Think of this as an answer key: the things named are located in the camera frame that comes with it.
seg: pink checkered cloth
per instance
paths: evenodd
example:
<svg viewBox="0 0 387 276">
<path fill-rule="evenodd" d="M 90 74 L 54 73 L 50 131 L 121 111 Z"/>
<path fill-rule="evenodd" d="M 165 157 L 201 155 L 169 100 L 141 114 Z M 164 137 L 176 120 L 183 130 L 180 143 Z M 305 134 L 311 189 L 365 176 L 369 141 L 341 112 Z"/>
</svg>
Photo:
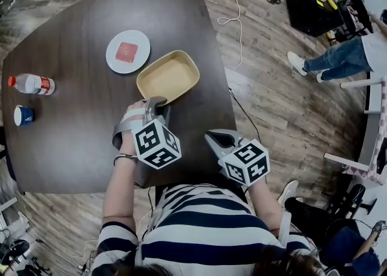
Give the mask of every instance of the pink checkered cloth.
<svg viewBox="0 0 387 276">
<path fill-rule="evenodd" d="M 347 166 L 343 174 L 360 176 L 361 178 L 371 179 L 373 182 L 384 185 L 387 179 L 387 165 L 383 168 L 382 173 L 378 174 L 376 171 L 376 161 L 385 137 L 387 137 L 387 77 L 382 78 L 382 106 L 380 107 L 379 133 L 377 135 L 374 154 L 372 155 L 369 169 L 367 171 L 362 171 L 361 169 Z"/>
</svg>

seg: white cube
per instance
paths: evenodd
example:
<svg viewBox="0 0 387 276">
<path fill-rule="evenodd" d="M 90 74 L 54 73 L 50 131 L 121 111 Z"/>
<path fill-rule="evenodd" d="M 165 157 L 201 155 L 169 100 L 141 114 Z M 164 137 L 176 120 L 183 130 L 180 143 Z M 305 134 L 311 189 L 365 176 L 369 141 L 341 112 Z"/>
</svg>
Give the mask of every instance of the white cube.
<svg viewBox="0 0 387 276">
<path fill-rule="evenodd" d="M 268 152 L 256 139 L 220 159 L 219 164 L 229 179 L 245 186 L 270 172 Z"/>
<path fill-rule="evenodd" d="M 137 157 L 160 169 L 181 158 L 180 141 L 157 119 L 132 130 Z"/>
</svg>

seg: paper cup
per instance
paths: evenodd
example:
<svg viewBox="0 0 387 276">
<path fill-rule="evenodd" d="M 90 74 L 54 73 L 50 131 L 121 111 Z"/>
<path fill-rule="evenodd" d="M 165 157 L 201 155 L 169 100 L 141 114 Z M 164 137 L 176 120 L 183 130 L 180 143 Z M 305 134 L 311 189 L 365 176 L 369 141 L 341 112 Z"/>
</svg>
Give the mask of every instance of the paper cup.
<svg viewBox="0 0 387 276">
<path fill-rule="evenodd" d="M 13 120 L 18 127 L 32 123 L 33 119 L 34 115 L 31 108 L 20 105 L 16 106 L 15 111 L 13 112 Z"/>
</svg>

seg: shoe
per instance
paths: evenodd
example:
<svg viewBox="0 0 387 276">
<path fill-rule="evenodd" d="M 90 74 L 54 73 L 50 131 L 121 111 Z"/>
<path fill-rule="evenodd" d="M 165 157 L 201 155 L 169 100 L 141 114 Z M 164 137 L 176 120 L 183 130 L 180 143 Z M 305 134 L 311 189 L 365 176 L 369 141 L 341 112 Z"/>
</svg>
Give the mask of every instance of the shoe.
<svg viewBox="0 0 387 276">
<path fill-rule="evenodd" d="M 322 73 L 323 73 L 324 71 L 326 71 L 326 70 L 323 70 L 321 73 L 317 74 L 317 76 L 316 76 L 317 82 L 318 82 L 319 84 L 321 84 L 321 82 L 325 81 L 325 80 L 322 79 Z"/>
<path fill-rule="evenodd" d="M 286 185 L 284 192 L 282 192 L 281 196 L 277 200 L 281 207 L 285 208 L 285 202 L 287 199 L 290 197 L 296 197 L 297 187 L 297 180 L 294 180 Z"/>
<path fill-rule="evenodd" d="M 301 75 L 305 76 L 308 73 L 307 71 L 304 70 L 304 63 L 305 63 L 304 59 L 301 59 L 298 55 L 296 55 L 296 53 L 291 51 L 288 52 L 287 56 L 291 66 L 297 69 L 297 71 Z"/>
</svg>

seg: black bracelet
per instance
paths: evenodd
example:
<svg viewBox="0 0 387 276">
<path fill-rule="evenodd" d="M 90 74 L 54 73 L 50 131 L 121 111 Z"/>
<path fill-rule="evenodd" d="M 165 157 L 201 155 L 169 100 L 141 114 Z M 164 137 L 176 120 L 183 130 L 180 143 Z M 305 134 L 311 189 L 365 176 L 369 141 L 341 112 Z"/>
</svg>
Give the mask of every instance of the black bracelet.
<svg viewBox="0 0 387 276">
<path fill-rule="evenodd" d="M 121 157 L 125 157 L 125 158 L 127 158 L 127 159 L 132 159 L 132 160 L 134 160 L 134 159 L 137 159 L 137 156 L 132 156 L 132 155 L 130 155 L 130 154 L 125 154 L 125 153 L 120 153 L 117 157 L 115 157 L 115 159 L 114 159 L 114 162 L 113 162 L 113 165 L 115 166 L 115 162 L 119 159 L 119 158 L 121 158 Z"/>
</svg>

